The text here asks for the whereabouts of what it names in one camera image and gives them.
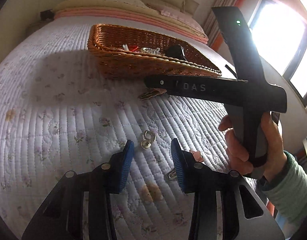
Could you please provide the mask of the green right sleeve forearm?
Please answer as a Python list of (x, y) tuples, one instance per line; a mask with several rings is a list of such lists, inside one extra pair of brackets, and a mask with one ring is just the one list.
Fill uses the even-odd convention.
[(307, 174), (292, 154), (285, 154), (282, 171), (271, 182), (263, 182), (260, 189), (278, 210), (278, 225), (289, 239), (307, 217)]

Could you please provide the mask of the person's right hand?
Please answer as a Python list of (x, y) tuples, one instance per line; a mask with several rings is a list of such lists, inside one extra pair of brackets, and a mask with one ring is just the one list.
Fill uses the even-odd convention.
[[(283, 169), (287, 157), (283, 149), (282, 137), (277, 125), (273, 122), (269, 113), (264, 113), (261, 118), (261, 129), (268, 142), (268, 156), (264, 165), (264, 177), (267, 181), (272, 181)], [(229, 165), (242, 175), (247, 175), (254, 170), (253, 165), (248, 161), (249, 153), (239, 143), (236, 138), (233, 125), (229, 116), (222, 118), (218, 130), (225, 131), (225, 141), (227, 144), (226, 153), (229, 158)]]

